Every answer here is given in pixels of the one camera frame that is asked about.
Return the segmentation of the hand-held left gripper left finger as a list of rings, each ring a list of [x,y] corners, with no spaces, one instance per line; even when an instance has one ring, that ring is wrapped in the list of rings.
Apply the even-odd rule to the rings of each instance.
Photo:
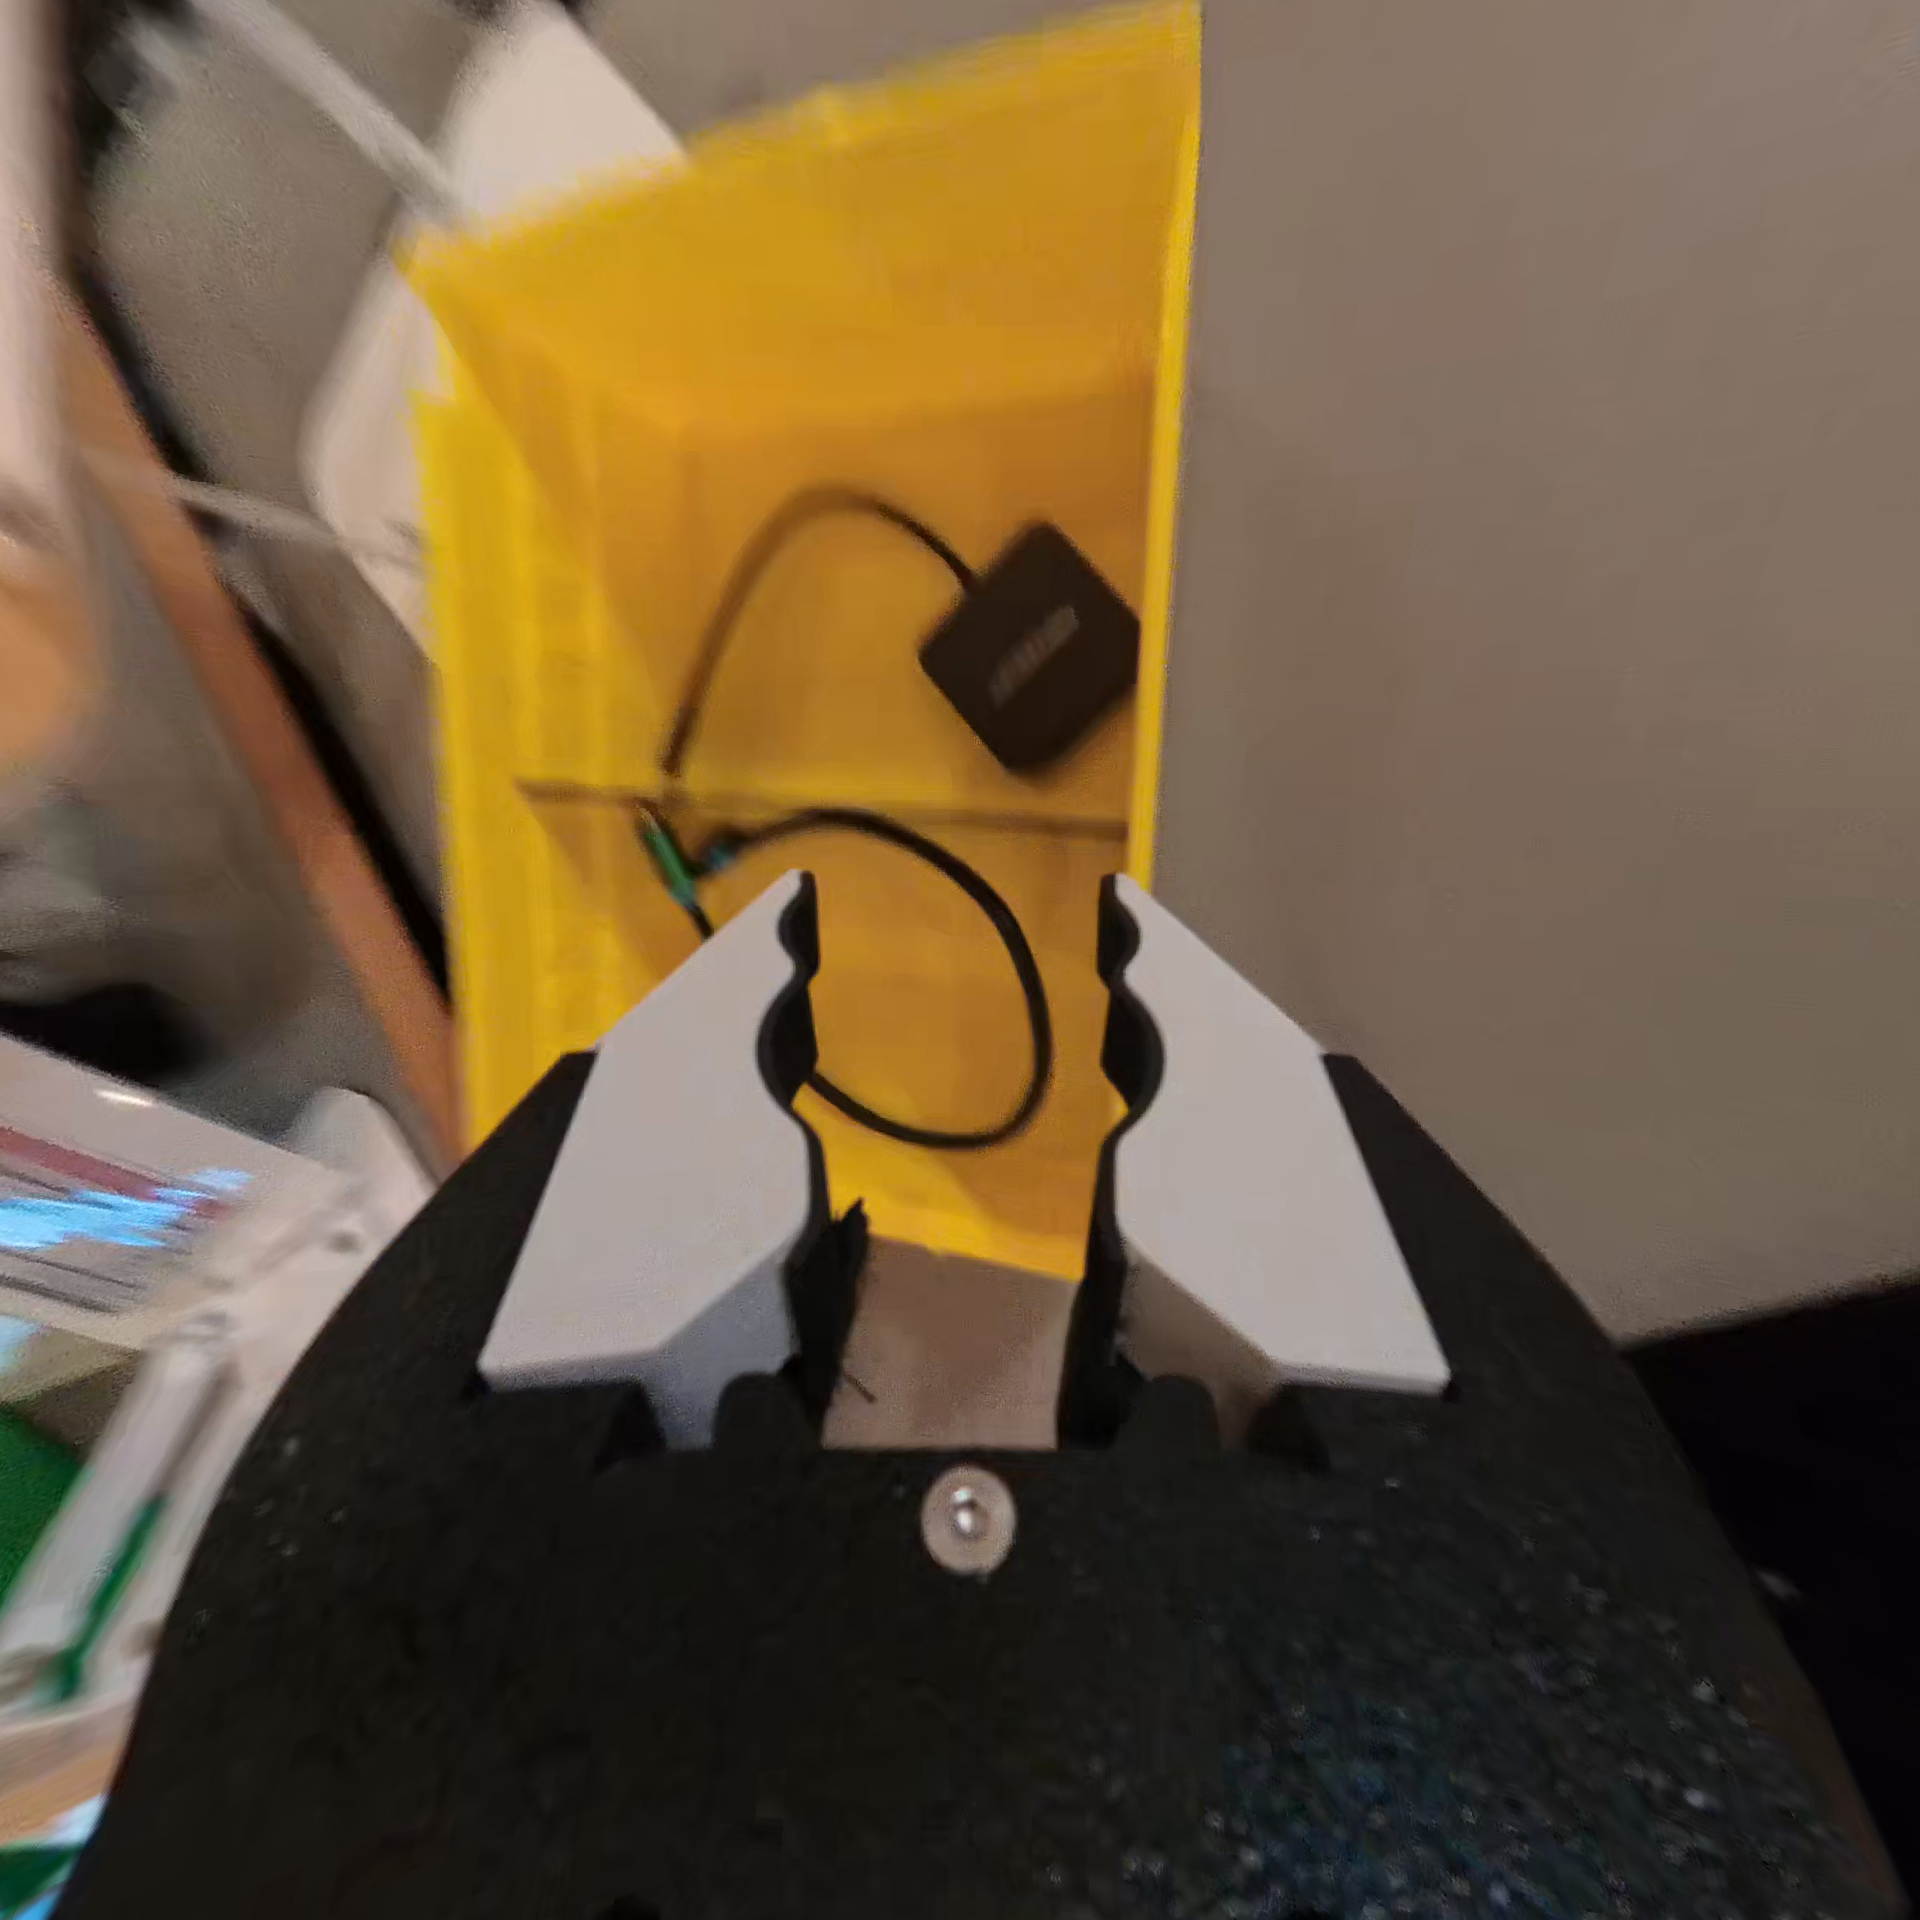
[[[797,1306],[832,1225],[795,1111],[819,966],[791,872],[601,1039],[476,1363],[495,1392],[628,1385],[671,1449],[706,1449],[736,1379],[832,1346]]]

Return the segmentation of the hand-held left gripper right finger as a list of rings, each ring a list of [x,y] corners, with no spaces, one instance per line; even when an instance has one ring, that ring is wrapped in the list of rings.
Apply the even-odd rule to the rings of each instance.
[[[1089,1448],[1159,1382],[1272,1448],[1308,1387],[1441,1402],[1450,1359],[1329,1057],[1128,876],[1100,887],[1100,1070],[1119,1103],[1089,1222]]]

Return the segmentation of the black hdmi adapter hub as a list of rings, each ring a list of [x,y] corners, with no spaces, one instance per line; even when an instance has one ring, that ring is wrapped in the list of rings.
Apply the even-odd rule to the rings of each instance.
[[[657,758],[663,778],[683,770],[762,577],[812,523],[827,520],[880,521],[946,568],[956,601],[919,646],[919,671],[1003,774],[1044,774],[1133,695],[1140,618],[1056,523],[1025,523],[987,568],[973,568],[887,496],[845,484],[804,488],[744,544],[719,593],[665,726]]]

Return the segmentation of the yellow plastic bin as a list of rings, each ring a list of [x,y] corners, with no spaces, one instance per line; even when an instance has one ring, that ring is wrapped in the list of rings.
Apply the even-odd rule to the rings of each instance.
[[[895,1144],[819,1098],[837,1202],[1075,1280],[1119,1098],[1100,882],[1157,865],[1200,135],[1195,6],[996,39],[700,138],[661,169],[415,240],[444,906],[469,1138],[697,945],[639,817],[688,838],[873,810],[1033,945],[1056,1066],[1018,1142]],[[788,532],[676,776],[727,578],[781,507],[879,496],[985,575],[1064,530],[1140,618],[1139,687],[1003,770],[919,665],[961,586],[869,512]]]

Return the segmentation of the clear plastic box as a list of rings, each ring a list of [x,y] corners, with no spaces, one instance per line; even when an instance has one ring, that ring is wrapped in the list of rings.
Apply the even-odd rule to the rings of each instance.
[[[363,1095],[265,1142],[4,1040],[4,1916],[55,1912],[236,1458],[432,1192]]]

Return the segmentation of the wooden board edge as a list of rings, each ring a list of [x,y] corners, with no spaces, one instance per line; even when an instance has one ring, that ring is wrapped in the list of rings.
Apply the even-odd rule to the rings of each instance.
[[[80,303],[55,290],[55,362],[85,489],[132,559],[305,908],[344,962],[399,1080],[423,1164],[449,1174],[465,1127],[449,999],[273,657],[236,608],[129,387]]]

